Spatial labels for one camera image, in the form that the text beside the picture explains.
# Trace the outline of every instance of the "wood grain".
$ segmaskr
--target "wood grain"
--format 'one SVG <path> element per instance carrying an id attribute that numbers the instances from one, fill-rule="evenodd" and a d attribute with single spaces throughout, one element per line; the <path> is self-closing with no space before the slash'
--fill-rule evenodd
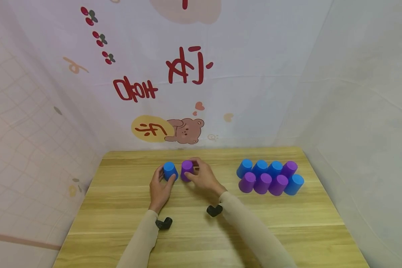
<path id="1" fill-rule="evenodd" d="M 298 147 L 163 150 L 107 153 L 89 187 L 54 268 L 114 268 L 150 203 L 149 183 L 157 166 L 199 156 L 218 180 L 278 237 L 301 268 L 368 267 L 302 150 Z M 293 160 L 305 184 L 293 197 L 243 194 L 235 172 L 241 160 Z M 160 231 L 149 267 L 259 267 L 252 252 L 221 215 L 218 200 L 180 179 L 159 219 L 173 219 Z"/>

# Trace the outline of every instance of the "red cherry pattern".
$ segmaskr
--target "red cherry pattern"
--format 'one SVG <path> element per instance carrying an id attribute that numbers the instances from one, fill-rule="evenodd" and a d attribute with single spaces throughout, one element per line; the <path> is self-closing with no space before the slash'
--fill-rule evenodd
<path id="1" fill-rule="evenodd" d="M 97 19 L 94 17 L 94 15 L 95 15 L 94 11 L 88 11 L 88 9 L 85 8 L 84 6 L 82 6 L 82 7 L 80 8 L 80 11 L 81 11 L 82 14 L 84 14 L 85 16 L 90 16 L 90 17 L 91 17 L 91 18 L 89 18 L 89 17 L 85 18 L 85 21 L 86 21 L 86 23 L 88 23 L 88 25 L 93 26 L 93 25 L 94 25 L 94 22 L 97 22 Z M 99 39 L 99 38 L 100 38 L 100 35 L 99 35 L 96 31 L 93 31 L 93 36 L 94 36 L 96 39 Z M 104 45 L 103 45 L 103 39 L 104 39 L 104 35 L 102 34 L 102 40 L 97 40 L 97 45 L 99 45 L 100 47 L 103 47 L 103 46 L 104 46 Z M 113 60 L 113 62 L 115 62 L 115 60 L 113 59 L 113 55 L 112 55 L 112 54 L 110 54 L 110 59 L 109 59 L 109 54 L 108 54 L 106 51 L 103 51 L 103 52 L 102 52 L 102 55 L 103 55 L 104 57 L 107 57 L 107 59 L 105 59 L 105 62 L 106 62 L 108 65 L 112 64 L 112 60 Z"/>
<path id="2" fill-rule="evenodd" d="M 94 25 L 93 20 L 91 20 L 90 18 L 86 18 L 85 21 L 86 21 L 86 23 L 88 23 L 88 24 L 91 25 L 91 26 Z"/>
<path id="3" fill-rule="evenodd" d="M 80 8 L 80 11 L 82 11 L 82 14 L 84 14 L 85 16 L 88 16 L 89 14 L 88 9 L 86 9 L 84 6 Z"/>

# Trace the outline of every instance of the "forearm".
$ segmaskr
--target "forearm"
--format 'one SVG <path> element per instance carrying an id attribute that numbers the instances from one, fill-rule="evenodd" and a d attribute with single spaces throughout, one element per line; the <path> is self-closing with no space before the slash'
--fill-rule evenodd
<path id="1" fill-rule="evenodd" d="M 155 221 L 158 214 L 148 210 L 137 227 L 116 268 L 145 268 L 149 262 L 150 251 L 158 238 Z"/>
<path id="2" fill-rule="evenodd" d="M 263 268 L 293 268 L 296 264 L 280 241 L 241 201 L 224 192 L 220 196 L 225 219 L 237 229 Z"/>

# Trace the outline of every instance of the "blue cup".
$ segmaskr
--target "blue cup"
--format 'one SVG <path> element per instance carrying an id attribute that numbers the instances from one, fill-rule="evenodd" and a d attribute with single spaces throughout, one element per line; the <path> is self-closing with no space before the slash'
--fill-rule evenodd
<path id="1" fill-rule="evenodd" d="M 179 177 L 179 173 L 177 172 L 176 167 L 174 166 L 173 162 L 167 162 L 164 164 L 164 177 L 165 180 L 168 181 L 168 179 L 173 175 L 176 174 L 176 179 Z"/>
<path id="2" fill-rule="evenodd" d="M 289 178 L 289 183 L 284 192 L 288 195 L 296 195 L 302 184 L 304 184 L 304 178 L 301 175 L 295 174 Z"/>
<path id="3" fill-rule="evenodd" d="M 252 169 L 252 173 L 256 176 L 256 180 L 259 180 L 259 178 L 261 177 L 261 174 L 266 173 L 267 169 L 268 169 L 267 162 L 265 162 L 263 160 L 257 161 Z"/>
<path id="4" fill-rule="evenodd" d="M 269 165 L 267 173 L 274 180 L 278 175 L 280 175 L 282 169 L 283 165 L 279 161 L 273 161 L 271 165 Z"/>
<path id="5" fill-rule="evenodd" d="M 242 179 L 247 172 L 252 171 L 252 165 L 252 161 L 249 159 L 241 161 L 241 164 L 237 169 L 237 176 Z"/>

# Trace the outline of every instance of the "gray dot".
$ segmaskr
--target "gray dot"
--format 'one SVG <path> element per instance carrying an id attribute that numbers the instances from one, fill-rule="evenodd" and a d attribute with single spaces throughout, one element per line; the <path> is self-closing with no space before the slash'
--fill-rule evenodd
<path id="1" fill-rule="evenodd" d="M 58 109 L 57 107 L 54 106 L 54 110 L 55 112 L 57 112 L 59 115 L 63 115 L 63 113 L 60 111 L 60 109 Z"/>

